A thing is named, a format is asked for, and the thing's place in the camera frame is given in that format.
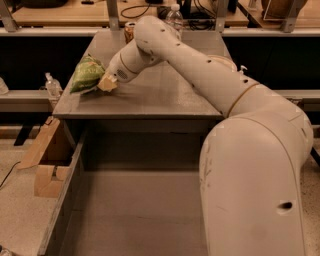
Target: desk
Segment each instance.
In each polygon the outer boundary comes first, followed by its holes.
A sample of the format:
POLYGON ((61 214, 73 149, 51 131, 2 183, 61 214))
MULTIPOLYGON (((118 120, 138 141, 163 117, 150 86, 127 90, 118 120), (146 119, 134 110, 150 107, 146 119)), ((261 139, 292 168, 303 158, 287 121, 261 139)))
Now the desk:
MULTIPOLYGON (((266 29, 279 29, 282 22, 265 21, 262 17, 262 7, 257 3, 257 9, 248 8, 250 0, 239 0, 239 8, 256 26, 266 29)), ((296 28, 320 27, 320 0, 309 0, 300 11, 296 21, 296 28)))
MULTIPOLYGON (((209 8, 207 0, 202 0, 204 6, 209 8)), ((118 1, 120 25, 128 20, 120 15, 125 8, 146 5, 144 0, 118 1)), ((127 16, 135 16, 145 8, 132 9, 126 12, 127 16)), ((157 16, 157 7, 151 7, 144 15, 157 16)), ((105 1, 99 1, 94 5, 83 5, 81 0, 69 0, 64 6, 53 9, 21 8, 13 14, 13 18, 19 26, 99 26, 109 25, 109 15, 105 1)), ((228 12, 226 26, 247 26, 248 19, 238 9, 235 14, 228 12)))
MULTIPOLYGON (((221 35, 212 31, 184 31, 182 40, 205 54, 229 57, 221 35)), ((85 54, 105 67, 125 45, 123 31, 98 32, 85 54)), ((213 119, 220 113, 168 63, 147 68, 133 81, 119 84, 111 93, 70 94, 70 81, 54 116, 60 119, 213 119)))

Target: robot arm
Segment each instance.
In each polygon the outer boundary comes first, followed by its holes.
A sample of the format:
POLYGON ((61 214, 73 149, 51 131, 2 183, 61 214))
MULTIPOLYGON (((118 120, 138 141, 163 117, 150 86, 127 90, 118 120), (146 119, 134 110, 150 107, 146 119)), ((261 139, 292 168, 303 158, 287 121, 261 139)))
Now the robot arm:
POLYGON ((187 46, 146 16, 111 60, 128 82, 167 61, 226 118, 207 136, 200 183, 210 256, 306 255, 300 168, 313 144, 305 113, 266 86, 187 46))

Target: screw hole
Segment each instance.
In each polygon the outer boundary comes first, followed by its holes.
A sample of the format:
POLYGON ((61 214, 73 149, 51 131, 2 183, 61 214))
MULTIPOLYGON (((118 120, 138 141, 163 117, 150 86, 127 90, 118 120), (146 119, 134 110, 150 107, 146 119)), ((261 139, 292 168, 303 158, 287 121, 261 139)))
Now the screw hole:
POLYGON ((281 215, 286 214, 293 208, 292 202, 284 202, 278 205, 277 212, 281 215))

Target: food item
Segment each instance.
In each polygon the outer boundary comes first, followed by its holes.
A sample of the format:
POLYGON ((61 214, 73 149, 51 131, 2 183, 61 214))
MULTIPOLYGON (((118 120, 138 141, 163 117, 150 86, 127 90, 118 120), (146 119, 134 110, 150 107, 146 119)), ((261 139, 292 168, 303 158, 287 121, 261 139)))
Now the food item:
POLYGON ((110 75, 109 70, 107 69, 103 77, 101 78, 98 88, 102 91, 110 92, 114 88, 117 88, 117 80, 110 75))
POLYGON ((90 55, 84 56, 75 68, 70 93, 94 90, 104 74, 101 61, 90 55))

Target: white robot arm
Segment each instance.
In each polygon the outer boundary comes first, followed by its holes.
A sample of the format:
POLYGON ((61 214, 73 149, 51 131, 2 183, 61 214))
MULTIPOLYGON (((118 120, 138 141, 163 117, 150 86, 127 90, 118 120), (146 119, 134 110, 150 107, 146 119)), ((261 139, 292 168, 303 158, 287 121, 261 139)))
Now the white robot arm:
POLYGON ((128 82, 167 61, 226 118, 207 136, 200 184, 209 256, 306 256, 300 169, 313 144, 305 113, 282 96, 141 18, 108 68, 128 82))

